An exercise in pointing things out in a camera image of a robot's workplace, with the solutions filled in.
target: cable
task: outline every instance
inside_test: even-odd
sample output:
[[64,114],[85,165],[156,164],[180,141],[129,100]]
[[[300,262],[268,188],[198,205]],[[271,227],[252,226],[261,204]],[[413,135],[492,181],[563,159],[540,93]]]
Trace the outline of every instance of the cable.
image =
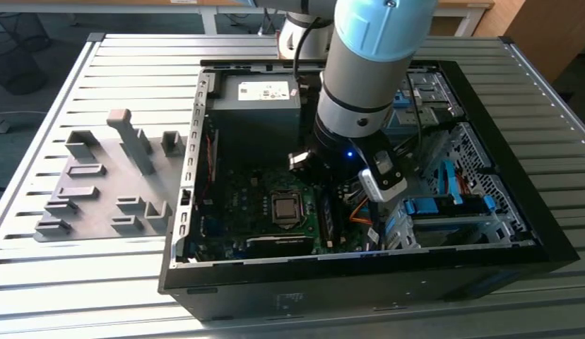
[[468,185],[464,181],[464,178],[461,177],[461,175],[459,173],[455,173],[455,180],[457,181],[457,185],[460,187],[461,194],[469,194],[471,189],[468,188]]
[[[277,9],[273,11],[272,16],[277,14]],[[275,27],[273,27],[273,18],[269,18],[269,24],[266,25],[265,33],[269,33],[269,28],[273,30],[275,33]]]
[[[428,136],[439,131],[445,131],[445,130],[449,131],[461,122],[465,122],[465,118],[455,117],[451,120],[441,122],[439,125],[427,126],[421,128],[421,136]],[[395,155],[397,157],[404,157],[411,152],[412,145],[416,142],[416,139],[417,139],[417,134],[413,134],[393,147]]]
[[300,49],[303,48],[303,43],[307,37],[309,36],[311,30],[315,27],[315,24],[317,24],[319,17],[313,19],[313,21],[309,24],[309,27],[303,32],[303,35],[300,36],[299,43],[296,45],[296,51],[293,51],[293,59],[292,59],[292,76],[295,79],[299,79],[299,56],[300,56]]
[[41,111],[10,111],[10,112],[0,112],[0,114],[17,114],[17,113],[46,114],[46,112],[41,112]]
[[368,202],[368,198],[364,197],[361,202],[359,203],[357,207],[355,207],[355,209],[351,212],[351,215],[348,216],[348,221],[352,222],[359,222],[360,224],[364,225],[369,225],[371,226],[371,221],[365,218],[356,218],[355,214],[357,214],[359,210],[361,209],[361,206]]
[[360,193],[363,192],[363,189],[359,189],[357,191],[352,192],[349,196],[345,197],[345,200],[353,199]]
[[261,19],[261,25],[258,26],[258,31],[256,32],[257,35],[262,35],[262,27],[265,26],[265,19],[266,22],[271,20],[269,15],[266,13],[266,9],[262,8],[262,19]]
[[246,33],[248,33],[248,34],[252,33],[252,31],[253,31],[254,29],[253,29],[250,26],[248,26],[248,25],[244,24],[244,23],[238,23],[237,21],[234,21],[234,20],[230,18],[229,14],[224,14],[224,16],[225,16],[225,18],[228,18],[229,21],[232,22],[232,24],[230,24],[229,26],[232,26],[232,27],[245,28]]
[[407,73],[405,73],[405,79],[407,79],[407,87],[409,88],[409,97],[412,98],[413,117],[416,118],[416,125],[417,125],[417,146],[416,146],[415,159],[419,160],[420,150],[421,150],[421,121],[420,121],[420,115],[417,113],[417,104],[416,104],[416,96],[413,95],[412,79],[409,79],[409,74]]

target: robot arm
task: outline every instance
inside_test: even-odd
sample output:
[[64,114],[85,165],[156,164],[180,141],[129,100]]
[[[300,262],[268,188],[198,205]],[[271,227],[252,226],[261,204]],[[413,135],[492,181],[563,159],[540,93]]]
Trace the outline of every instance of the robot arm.
[[380,132],[392,98],[415,51],[424,40],[436,0],[242,0],[242,2],[328,17],[333,6],[332,41],[323,71],[313,135],[327,165],[348,161],[355,149],[368,166],[359,179],[372,201],[388,201],[405,181]]
[[252,7],[272,8],[332,19],[336,0],[237,0],[237,2]]

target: aluminum profile table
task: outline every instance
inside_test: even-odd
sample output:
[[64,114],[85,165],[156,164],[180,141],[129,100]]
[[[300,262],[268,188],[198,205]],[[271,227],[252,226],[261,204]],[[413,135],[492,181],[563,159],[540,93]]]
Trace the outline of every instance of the aluminum profile table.
[[156,293],[162,237],[33,241],[69,131],[114,136],[106,110],[126,107],[148,137],[185,133],[200,59],[252,57],[276,57],[272,37],[106,35],[86,42],[0,201],[0,338],[585,338],[585,128],[497,39],[432,38],[416,57],[460,64],[576,247],[581,260],[569,266],[469,302],[201,324]]

